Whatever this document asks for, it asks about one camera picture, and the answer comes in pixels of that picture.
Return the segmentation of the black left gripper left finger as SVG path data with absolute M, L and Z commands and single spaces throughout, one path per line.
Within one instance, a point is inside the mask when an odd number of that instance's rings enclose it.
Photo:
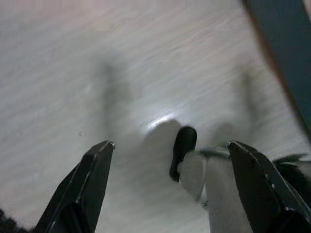
M 115 144 L 92 146 L 61 181 L 34 233 L 95 233 Z

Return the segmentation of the teal upholstered bed frame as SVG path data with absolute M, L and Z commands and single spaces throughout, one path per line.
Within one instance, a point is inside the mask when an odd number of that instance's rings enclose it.
M 244 0 L 305 122 L 311 124 L 311 21 L 303 0 Z

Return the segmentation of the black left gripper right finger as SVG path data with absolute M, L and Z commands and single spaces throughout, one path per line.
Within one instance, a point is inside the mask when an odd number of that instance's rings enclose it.
M 270 161 L 238 141 L 227 148 L 253 233 L 311 233 L 311 160 L 292 154 Z

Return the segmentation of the black robot foot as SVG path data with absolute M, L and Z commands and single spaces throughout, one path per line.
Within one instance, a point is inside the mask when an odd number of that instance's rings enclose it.
M 173 158 L 169 170 L 170 178 L 179 182 L 178 166 L 183 162 L 185 155 L 194 150 L 197 142 L 197 132 L 191 126 L 183 126 L 177 133 L 173 146 Z

